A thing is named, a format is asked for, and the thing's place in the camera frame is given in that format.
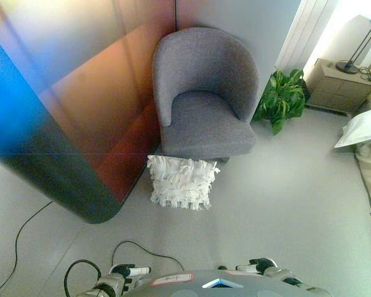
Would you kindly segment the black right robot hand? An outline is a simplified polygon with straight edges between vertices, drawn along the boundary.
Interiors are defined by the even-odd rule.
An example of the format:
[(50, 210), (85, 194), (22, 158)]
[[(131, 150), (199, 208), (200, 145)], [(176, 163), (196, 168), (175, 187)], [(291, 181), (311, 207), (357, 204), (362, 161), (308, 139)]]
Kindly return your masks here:
[(238, 265), (234, 270), (229, 270), (226, 266), (219, 266), (218, 270), (223, 270), (231, 275), (273, 275), (282, 272), (276, 262), (270, 258), (258, 258), (249, 260), (248, 265)]

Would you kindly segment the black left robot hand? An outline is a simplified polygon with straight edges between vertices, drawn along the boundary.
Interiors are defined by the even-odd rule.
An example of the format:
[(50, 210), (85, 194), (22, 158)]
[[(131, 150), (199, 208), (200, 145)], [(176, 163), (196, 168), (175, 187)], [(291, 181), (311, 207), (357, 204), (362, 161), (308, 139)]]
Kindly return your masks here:
[(109, 273), (116, 273), (123, 276), (126, 283), (130, 283), (131, 277), (146, 275), (151, 272), (150, 267), (136, 267), (135, 264), (117, 264), (111, 267)]

